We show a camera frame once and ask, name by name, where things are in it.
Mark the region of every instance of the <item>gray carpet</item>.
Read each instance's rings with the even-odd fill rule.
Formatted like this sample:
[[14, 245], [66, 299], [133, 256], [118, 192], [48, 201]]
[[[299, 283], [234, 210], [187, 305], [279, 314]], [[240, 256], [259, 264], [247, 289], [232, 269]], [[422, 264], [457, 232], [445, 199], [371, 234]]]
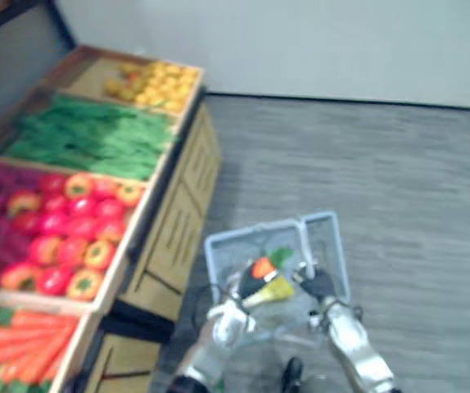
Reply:
[[[224, 165], [206, 234], [335, 210], [352, 299], [404, 392], [470, 392], [470, 112], [208, 101]], [[191, 309], [207, 283], [200, 254], [153, 391], [191, 345]], [[235, 354], [226, 391], [278, 391], [291, 354], [307, 373], [344, 381], [326, 346], [276, 342]]]

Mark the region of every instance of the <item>wooden produce stand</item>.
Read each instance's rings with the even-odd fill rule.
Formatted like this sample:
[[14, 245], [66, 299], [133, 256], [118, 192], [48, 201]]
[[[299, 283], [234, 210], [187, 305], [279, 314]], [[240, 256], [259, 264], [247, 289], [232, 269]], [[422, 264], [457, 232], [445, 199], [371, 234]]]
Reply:
[[[47, 105], [53, 93], [91, 102], [113, 102], [150, 110], [142, 102], [107, 97], [102, 86], [116, 77], [121, 62], [145, 66], [138, 56], [77, 47], [40, 86], [0, 119], [0, 147], [18, 138], [12, 127], [17, 114]], [[82, 315], [54, 393], [66, 391], [144, 393], [149, 387], [160, 345], [167, 342], [179, 318], [203, 229], [221, 156], [206, 104], [203, 72], [183, 101], [182, 109], [156, 111], [172, 118], [176, 137], [161, 155], [154, 174], [130, 218], [105, 281], [91, 302], [0, 289], [0, 306], [19, 306], [54, 314]], [[73, 169], [0, 156], [0, 164], [72, 174]], [[131, 179], [113, 178], [118, 182]]]

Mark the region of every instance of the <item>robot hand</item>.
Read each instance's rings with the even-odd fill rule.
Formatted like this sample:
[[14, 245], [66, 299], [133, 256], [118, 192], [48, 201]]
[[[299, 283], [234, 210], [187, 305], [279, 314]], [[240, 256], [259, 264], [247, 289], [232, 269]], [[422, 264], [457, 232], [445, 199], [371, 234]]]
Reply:
[[169, 393], [207, 393], [219, 383], [232, 353], [247, 334], [255, 331], [255, 320], [241, 306], [238, 296], [240, 274], [228, 296], [210, 309], [197, 342], [185, 354]]
[[320, 325], [328, 336], [332, 353], [344, 368], [348, 381], [357, 393], [393, 393], [393, 373], [372, 347], [361, 323], [362, 309], [350, 308], [337, 299], [332, 279], [323, 269], [307, 278], [305, 267], [293, 276], [301, 287], [320, 304]]

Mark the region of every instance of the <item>plastic basket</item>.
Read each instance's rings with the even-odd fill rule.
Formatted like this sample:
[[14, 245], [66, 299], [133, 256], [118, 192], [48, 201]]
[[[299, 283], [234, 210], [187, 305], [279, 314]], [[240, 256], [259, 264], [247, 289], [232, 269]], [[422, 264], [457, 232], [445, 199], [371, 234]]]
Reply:
[[340, 300], [350, 301], [350, 286], [346, 262], [342, 251], [337, 215], [322, 212], [298, 219], [285, 219], [249, 228], [211, 235], [206, 239], [206, 263], [213, 301], [222, 297], [231, 274], [240, 271], [248, 261], [269, 255], [280, 247], [293, 250], [291, 258], [281, 268], [281, 274], [290, 279], [295, 295], [289, 301], [266, 303], [252, 310], [260, 327], [260, 336], [251, 341], [274, 338], [277, 332], [285, 333], [307, 323], [308, 314], [317, 309], [315, 299], [291, 280], [300, 262], [317, 262], [330, 274]]
[[282, 273], [291, 273], [302, 261], [317, 262], [333, 280], [340, 300], [350, 302], [350, 285], [342, 250], [337, 215], [332, 211], [285, 219], [208, 236], [205, 242], [206, 263], [212, 286], [213, 301], [221, 298], [228, 277], [248, 260], [256, 260], [279, 247], [293, 250]]

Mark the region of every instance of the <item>carrot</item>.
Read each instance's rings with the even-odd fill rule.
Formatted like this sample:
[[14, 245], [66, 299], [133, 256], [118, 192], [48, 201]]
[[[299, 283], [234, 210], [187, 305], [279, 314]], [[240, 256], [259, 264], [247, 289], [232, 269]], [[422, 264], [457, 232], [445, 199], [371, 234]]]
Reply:
[[37, 383], [51, 362], [62, 350], [62, 347], [66, 345], [74, 329], [74, 327], [64, 327], [60, 333], [53, 337], [47, 346], [31, 359], [28, 367], [21, 370], [18, 375], [19, 381], [29, 384]]
[[61, 366], [62, 360], [64, 359], [64, 356], [66, 355], [67, 349], [68, 347], [67, 347], [67, 342], [66, 342], [66, 346], [64, 347], [64, 349], [58, 353], [58, 355], [53, 360], [51, 365], [47, 368], [46, 372], [40, 378], [40, 383], [52, 381], [53, 379], [55, 379], [56, 372], [58, 372], [58, 369]]
[[19, 358], [22, 355], [47, 347], [50, 340], [33, 340], [12, 346], [0, 347], [0, 364]]
[[74, 326], [76, 323], [76, 317], [32, 313], [24, 310], [16, 311], [11, 320], [13, 327], [26, 328], [63, 328], [65, 325]]
[[20, 373], [21, 369], [26, 367], [35, 355], [35, 353], [22, 355], [20, 358], [9, 362], [4, 370], [4, 374], [2, 375], [4, 383], [12, 383], [13, 381], [16, 381], [16, 377]]
[[262, 258], [255, 261], [253, 264], [253, 268], [251, 269], [251, 275], [253, 278], [264, 278], [268, 274], [274, 272], [275, 266], [272, 265], [271, 261], [267, 256], [263, 256]]
[[55, 336], [60, 328], [0, 327], [0, 346], [10, 346], [18, 342], [41, 340]]

